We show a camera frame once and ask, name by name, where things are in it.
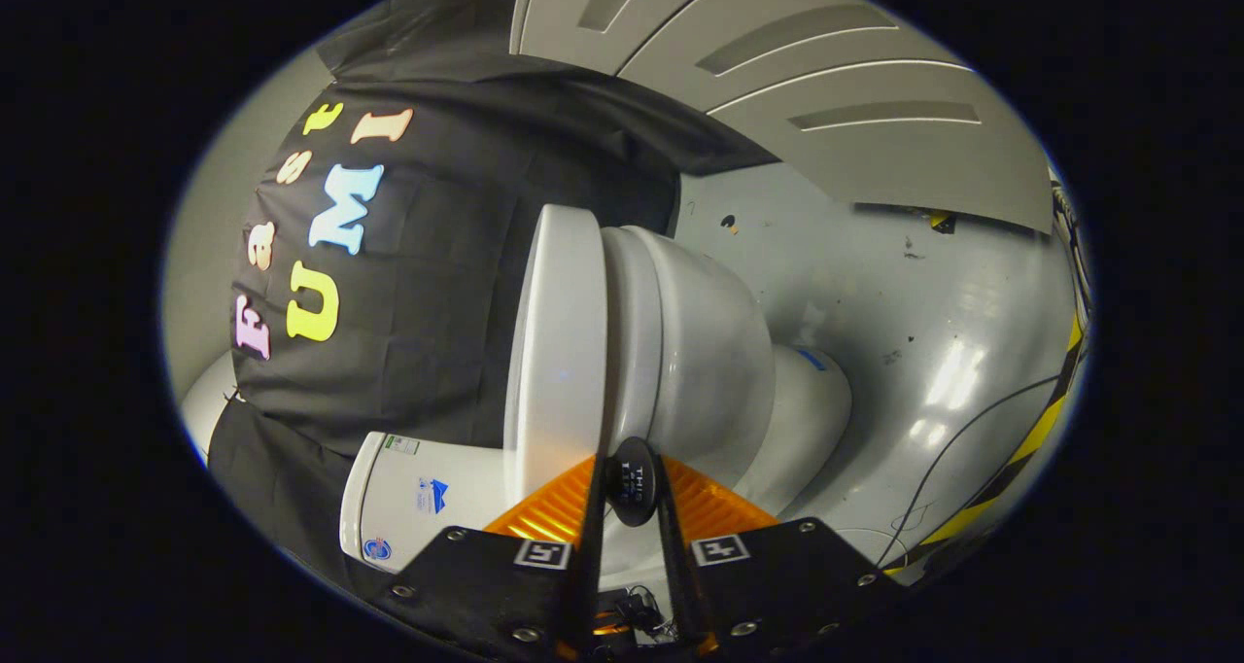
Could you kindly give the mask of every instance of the blue logo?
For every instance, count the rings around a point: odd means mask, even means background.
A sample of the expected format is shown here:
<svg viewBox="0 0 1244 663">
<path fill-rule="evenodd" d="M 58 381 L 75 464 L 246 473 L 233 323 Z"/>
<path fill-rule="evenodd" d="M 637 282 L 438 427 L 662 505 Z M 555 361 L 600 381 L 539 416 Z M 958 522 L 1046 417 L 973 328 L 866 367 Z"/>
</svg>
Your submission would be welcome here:
<svg viewBox="0 0 1244 663">
<path fill-rule="evenodd" d="M 363 554 L 366 554 L 368 559 L 384 561 L 387 557 L 393 555 L 393 550 L 389 549 L 386 540 L 373 539 L 368 540 L 367 544 L 363 545 Z"/>
<path fill-rule="evenodd" d="M 445 491 L 449 485 L 435 479 L 419 479 L 419 495 L 415 499 L 418 509 L 423 512 L 439 515 L 445 509 Z"/>
</svg>

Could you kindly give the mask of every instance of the label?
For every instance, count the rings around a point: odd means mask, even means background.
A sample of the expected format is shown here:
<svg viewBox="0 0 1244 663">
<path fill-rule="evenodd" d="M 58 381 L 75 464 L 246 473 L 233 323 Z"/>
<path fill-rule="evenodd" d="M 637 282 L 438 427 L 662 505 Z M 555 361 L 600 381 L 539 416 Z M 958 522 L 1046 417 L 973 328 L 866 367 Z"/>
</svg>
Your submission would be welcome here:
<svg viewBox="0 0 1244 663">
<path fill-rule="evenodd" d="M 402 454 L 414 455 L 414 452 L 419 450 L 419 440 L 415 438 L 399 438 L 397 435 L 389 435 L 384 440 L 384 449 L 392 449 L 393 452 L 401 452 Z"/>
<path fill-rule="evenodd" d="M 393 555 L 393 550 L 389 549 L 389 545 L 386 540 L 373 539 L 373 540 L 367 540 L 367 542 L 363 544 L 363 554 L 368 559 L 374 559 L 377 561 L 386 561 L 388 560 L 389 556 Z"/>
<path fill-rule="evenodd" d="M 419 476 L 419 491 L 414 498 L 414 508 L 427 515 L 439 515 L 445 509 L 445 491 L 448 490 L 449 486 L 437 479 Z"/>
</svg>

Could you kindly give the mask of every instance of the toilet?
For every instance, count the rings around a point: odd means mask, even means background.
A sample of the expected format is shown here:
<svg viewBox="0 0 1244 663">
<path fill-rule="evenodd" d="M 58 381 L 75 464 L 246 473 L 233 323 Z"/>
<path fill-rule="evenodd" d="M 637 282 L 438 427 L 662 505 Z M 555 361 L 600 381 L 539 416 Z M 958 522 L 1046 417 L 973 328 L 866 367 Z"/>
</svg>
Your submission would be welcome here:
<svg viewBox="0 0 1244 663">
<path fill-rule="evenodd" d="M 728 267 L 651 230 L 601 229 L 591 211 L 547 205 L 519 301 L 503 449 L 369 433 L 342 499 L 341 546 L 401 571 L 444 527 L 484 529 L 627 437 L 778 516 L 850 412 L 840 367 L 773 345 Z M 656 522 L 632 529 L 606 514 L 601 590 L 664 591 Z"/>
</svg>

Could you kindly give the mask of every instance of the gray wall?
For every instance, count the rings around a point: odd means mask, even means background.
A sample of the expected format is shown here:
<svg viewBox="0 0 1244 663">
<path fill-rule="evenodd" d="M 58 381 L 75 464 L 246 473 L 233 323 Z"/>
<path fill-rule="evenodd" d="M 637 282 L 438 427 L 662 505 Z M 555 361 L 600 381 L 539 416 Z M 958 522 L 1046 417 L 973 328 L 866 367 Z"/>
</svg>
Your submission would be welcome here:
<svg viewBox="0 0 1244 663">
<path fill-rule="evenodd" d="M 313 49 L 277 70 L 221 128 L 188 182 L 160 301 L 169 383 L 180 403 L 229 350 L 229 287 L 246 206 L 285 134 L 332 82 Z"/>
</svg>

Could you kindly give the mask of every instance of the sticker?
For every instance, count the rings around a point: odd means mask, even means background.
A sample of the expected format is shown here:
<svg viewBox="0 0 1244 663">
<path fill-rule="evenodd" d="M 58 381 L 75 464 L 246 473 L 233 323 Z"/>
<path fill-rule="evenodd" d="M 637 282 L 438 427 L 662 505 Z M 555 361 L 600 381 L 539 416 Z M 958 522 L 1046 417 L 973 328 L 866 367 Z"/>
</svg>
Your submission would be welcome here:
<svg viewBox="0 0 1244 663">
<path fill-rule="evenodd" d="M 392 449 L 413 457 L 414 452 L 419 450 L 419 440 L 417 440 L 417 438 L 399 438 L 397 435 L 389 435 L 389 438 L 384 440 L 384 449 Z"/>
<path fill-rule="evenodd" d="M 299 177 L 302 177 L 302 170 L 306 170 L 307 163 L 311 163 L 310 149 L 290 154 L 289 158 L 285 158 L 285 165 L 281 165 L 280 170 L 276 172 L 276 184 L 294 184 Z"/>
<path fill-rule="evenodd" d="M 290 291 L 299 291 L 301 287 L 320 291 L 323 306 L 318 313 L 311 313 L 310 310 L 299 308 L 299 301 L 290 301 L 289 308 L 285 310 L 285 331 L 290 336 L 305 336 L 305 338 L 315 341 L 331 338 L 333 331 L 337 330 L 337 305 L 340 304 L 337 282 L 333 282 L 328 274 L 304 267 L 302 260 L 297 260 L 292 272 L 290 272 Z"/>
<path fill-rule="evenodd" d="M 320 109 L 316 109 L 316 113 L 307 117 L 307 122 L 302 126 L 302 136 L 307 136 L 310 132 L 318 132 L 322 131 L 322 128 L 332 126 L 337 117 L 340 117 L 341 109 L 345 108 L 345 106 L 346 104 L 342 104 L 342 102 L 337 102 L 337 106 L 328 109 L 328 104 L 321 104 Z"/>
<path fill-rule="evenodd" d="M 333 165 L 323 180 L 325 194 L 332 198 L 333 205 L 311 220 L 307 245 L 315 248 L 316 243 L 333 243 L 346 248 L 351 255 L 358 255 L 358 248 L 363 243 L 363 225 L 355 224 L 346 228 L 346 224 L 367 215 L 367 206 L 355 202 L 355 198 L 371 202 L 376 197 L 383 174 L 384 165 L 369 170 L 347 170 L 345 167 Z"/>
<path fill-rule="evenodd" d="M 807 352 L 807 350 L 797 350 L 797 352 L 804 356 L 804 358 L 807 358 L 809 362 L 812 362 L 812 367 L 816 367 L 817 372 L 825 371 L 825 364 L 821 364 L 820 358 L 812 357 L 812 352 Z"/>
<path fill-rule="evenodd" d="M 368 111 L 356 123 L 355 136 L 350 137 L 350 144 L 356 144 L 364 137 L 387 137 L 389 142 L 396 142 L 404 134 L 406 127 L 411 126 L 411 117 L 414 117 L 414 109 L 393 113 L 392 117 L 373 117 Z"/>
<path fill-rule="evenodd" d="M 267 326 L 259 321 L 259 313 L 246 307 L 246 296 L 239 295 L 234 308 L 234 340 L 239 347 L 249 347 L 264 358 L 271 358 L 271 336 Z"/>
<path fill-rule="evenodd" d="M 447 484 L 443 484 L 435 479 L 419 478 L 419 494 L 414 499 L 414 506 L 419 512 L 427 512 L 428 515 L 439 515 L 442 510 L 445 509 L 445 491 L 449 490 Z"/>
<path fill-rule="evenodd" d="M 695 540 L 692 542 L 692 552 L 695 554 L 695 561 L 700 566 L 717 566 L 751 559 L 739 535 Z"/>
<path fill-rule="evenodd" d="M 522 540 L 514 562 L 532 568 L 565 571 L 570 565 L 570 545 L 561 541 Z"/>
<path fill-rule="evenodd" d="M 367 540 L 367 544 L 363 545 L 363 555 L 377 561 L 386 561 L 389 556 L 393 556 L 393 550 L 389 549 L 386 540 L 373 539 Z"/>
<path fill-rule="evenodd" d="M 246 260 L 256 265 L 260 272 L 266 272 L 267 267 L 272 265 L 272 239 L 275 238 L 276 224 L 271 220 L 250 229 L 250 238 L 246 239 Z"/>
</svg>

